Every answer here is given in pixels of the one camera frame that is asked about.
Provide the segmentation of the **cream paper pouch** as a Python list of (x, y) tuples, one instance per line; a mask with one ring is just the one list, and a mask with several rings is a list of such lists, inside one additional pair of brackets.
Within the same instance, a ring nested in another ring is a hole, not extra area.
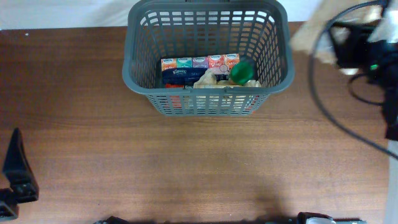
[[(370, 25), (376, 29), (377, 21), (382, 18), (382, 11), (388, 4), (389, 1), (322, 1), (290, 41), (294, 51), (308, 54), (308, 76), (315, 78), (316, 60), (338, 67), (345, 75), (355, 75), (359, 71), (374, 73), (377, 69), (340, 68), (328, 29), (334, 23)], [(347, 38), (348, 30), (333, 28), (332, 34), (338, 42), (342, 42)]]

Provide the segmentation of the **grey plastic laundry basket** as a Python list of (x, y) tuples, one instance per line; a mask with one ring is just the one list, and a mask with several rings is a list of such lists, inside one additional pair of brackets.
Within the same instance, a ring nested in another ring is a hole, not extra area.
[(160, 112), (159, 95), (192, 88), (167, 88), (161, 59), (237, 53), (270, 96), (294, 80), (289, 40), (286, 10), (274, 0), (139, 1), (128, 15), (123, 80)]

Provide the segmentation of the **green lid spice jar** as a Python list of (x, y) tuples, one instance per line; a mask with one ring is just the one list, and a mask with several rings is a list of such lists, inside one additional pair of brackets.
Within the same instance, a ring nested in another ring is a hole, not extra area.
[(237, 63), (230, 71), (230, 82), (235, 85), (245, 85), (254, 77), (254, 67), (247, 61)]

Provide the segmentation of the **beige snack bag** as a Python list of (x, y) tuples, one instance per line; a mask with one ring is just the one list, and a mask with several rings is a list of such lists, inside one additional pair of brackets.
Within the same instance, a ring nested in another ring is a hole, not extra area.
[(216, 75), (210, 69), (208, 69), (200, 79), (193, 84), (193, 88), (200, 89), (214, 89), (214, 88), (234, 88), (234, 87), (248, 87), (248, 88), (260, 88), (261, 84), (256, 80), (249, 80), (243, 85), (233, 83), (231, 80), (220, 80), (216, 79)]

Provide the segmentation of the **orange pasta package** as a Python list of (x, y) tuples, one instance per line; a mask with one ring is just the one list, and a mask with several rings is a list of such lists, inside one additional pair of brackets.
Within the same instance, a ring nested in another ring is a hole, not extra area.
[(186, 88), (158, 96), (158, 109), (167, 116), (244, 116), (259, 109), (268, 95), (256, 88)]

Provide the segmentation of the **blue tissue box pack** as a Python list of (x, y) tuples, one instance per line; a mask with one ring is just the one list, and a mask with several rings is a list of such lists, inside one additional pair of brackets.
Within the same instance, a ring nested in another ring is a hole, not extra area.
[(228, 80), (231, 69), (239, 62), (239, 54), (163, 58), (160, 60), (162, 82), (165, 85), (193, 85), (206, 72), (211, 72), (216, 81)]

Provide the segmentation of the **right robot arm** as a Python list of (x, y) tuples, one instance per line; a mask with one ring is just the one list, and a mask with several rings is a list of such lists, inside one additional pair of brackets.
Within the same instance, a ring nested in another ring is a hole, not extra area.
[[(397, 1), (322, 1), (310, 19), (294, 35), (291, 46), (309, 54), (308, 82), (317, 108), (335, 127), (387, 154), (389, 189), (384, 223), (397, 223)], [(352, 88), (355, 80), (366, 77), (379, 86), (387, 124), (388, 147), (382, 147), (339, 123), (325, 108), (315, 87), (315, 59), (335, 64), (350, 75), (348, 90), (366, 104)]]

